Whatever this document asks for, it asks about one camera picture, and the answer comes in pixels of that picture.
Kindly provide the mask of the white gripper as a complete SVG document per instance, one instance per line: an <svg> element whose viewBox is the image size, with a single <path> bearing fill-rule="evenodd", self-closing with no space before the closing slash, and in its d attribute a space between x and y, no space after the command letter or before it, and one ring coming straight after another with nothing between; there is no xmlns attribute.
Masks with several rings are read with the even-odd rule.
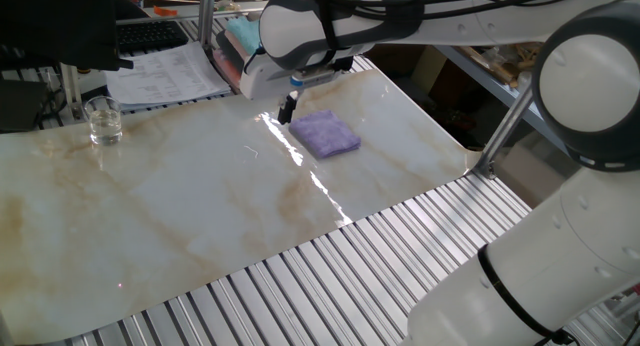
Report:
<svg viewBox="0 0 640 346"><path fill-rule="evenodd" d="M287 95L279 105L277 120L281 125L291 122L296 109L299 92L291 84L293 70L285 70L278 66L271 57L259 48L246 59L241 71L240 92L249 100L275 98Z"/></svg>

